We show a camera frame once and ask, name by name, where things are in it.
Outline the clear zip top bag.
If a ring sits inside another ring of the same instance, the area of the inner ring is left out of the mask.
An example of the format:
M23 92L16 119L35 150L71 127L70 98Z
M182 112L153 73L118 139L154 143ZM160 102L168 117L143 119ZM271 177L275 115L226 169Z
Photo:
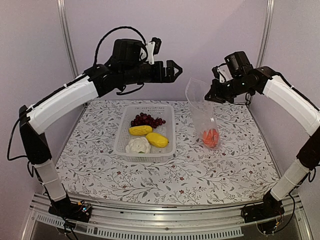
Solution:
M188 106L191 112L195 135L202 143L204 131L216 129L219 133L217 121L214 116L214 105L212 102L205 100L205 95L209 89L210 86L207 83L192 77L189 79L185 88L185 97L188 101ZM216 150L219 148L219 144L220 137L217 147L209 148L205 146L205 144L204 146L209 149Z

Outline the white perforated plastic basket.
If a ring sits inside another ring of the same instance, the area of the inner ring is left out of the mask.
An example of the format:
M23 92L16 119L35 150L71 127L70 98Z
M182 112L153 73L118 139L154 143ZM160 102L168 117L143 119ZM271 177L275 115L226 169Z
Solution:
M160 136L166 146L155 146L155 140L148 141L147 136L130 133L131 122L140 113L161 118L165 123L150 133ZM176 152L176 130L174 108L169 104L134 104L124 108L115 137L113 152L128 162L165 162Z

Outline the orange toy pumpkin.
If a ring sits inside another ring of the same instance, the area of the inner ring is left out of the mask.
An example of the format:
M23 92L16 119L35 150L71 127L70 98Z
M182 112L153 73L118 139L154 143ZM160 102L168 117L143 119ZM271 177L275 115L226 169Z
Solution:
M208 148L215 148L219 143L219 133L215 128L205 130L202 135L202 141Z

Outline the dark red grape bunch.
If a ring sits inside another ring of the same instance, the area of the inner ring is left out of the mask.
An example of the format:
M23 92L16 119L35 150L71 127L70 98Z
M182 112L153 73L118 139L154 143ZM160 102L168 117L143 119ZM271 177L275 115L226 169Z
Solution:
M131 127L137 126L150 126L153 129L156 129L159 126L162 126L166 121L160 117L154 118L150 114L141 112L137 114L134 119L130 122Z

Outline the yellow toy mango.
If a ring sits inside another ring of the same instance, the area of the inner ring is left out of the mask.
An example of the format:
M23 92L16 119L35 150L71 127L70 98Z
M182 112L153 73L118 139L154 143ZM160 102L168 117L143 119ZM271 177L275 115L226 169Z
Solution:
M165 136L156 132L150 132L145 137L151 145L157 148L165 148L169 144L169 140Z

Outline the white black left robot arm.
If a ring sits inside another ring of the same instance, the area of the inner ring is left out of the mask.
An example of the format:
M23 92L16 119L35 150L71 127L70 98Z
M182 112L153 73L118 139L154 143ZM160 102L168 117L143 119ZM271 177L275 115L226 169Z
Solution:
M183 69L173 60L156 61L162 41L154 37L146 42L144 37L137 39L117 39L114 41L110 58L104 64L98 63L98 53L103 41L118 30L132 30L131 26L116 27L107 32L98 42L91 67L84 70L74 80L64 84L37 103L19 109L19 117L14 126L19 128L24 147L23 157L34 166L40 182L48 196L55 202L55 209L63 216L74 213L74 205L69 202L61 183L45 136L45 131L54 122L75 108L101 98L117 89L117 95L126 95L126 86L146 83L173 83Z

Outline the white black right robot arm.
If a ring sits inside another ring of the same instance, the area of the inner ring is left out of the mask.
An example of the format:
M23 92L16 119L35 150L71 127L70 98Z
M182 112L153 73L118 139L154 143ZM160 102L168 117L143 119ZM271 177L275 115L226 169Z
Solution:
M269 190L270 199L259 206L262 218L269 218L278 210L278 203L306 179L320 164L320 111L303 97L284 76L268 66L244 67L230 77L220 66L212 69L214 79L205 100L216 103L234 103L239 95L258 93L274 102L288 117L289 127L300 127L308 139L298 151L278 182Z

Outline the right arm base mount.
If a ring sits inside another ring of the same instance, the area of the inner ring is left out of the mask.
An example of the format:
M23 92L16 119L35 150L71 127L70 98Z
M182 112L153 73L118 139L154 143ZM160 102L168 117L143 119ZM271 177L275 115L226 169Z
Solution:
M246 204L241 209L241 217L245 223L257 222L272 218L270 221L265 221L257 225L258 230L265 235L274 234L285 213L282 201L276 200L271 191L268 191L262 198L262 203Z

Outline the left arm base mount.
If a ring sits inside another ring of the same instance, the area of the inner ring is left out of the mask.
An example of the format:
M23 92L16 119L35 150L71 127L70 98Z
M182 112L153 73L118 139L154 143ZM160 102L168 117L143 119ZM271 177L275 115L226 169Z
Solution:
M80 202L71 202L68 195L58 201L50 201L48 212L62 219L74 220L88 223L92 214L92 205L89 202L81 200Z

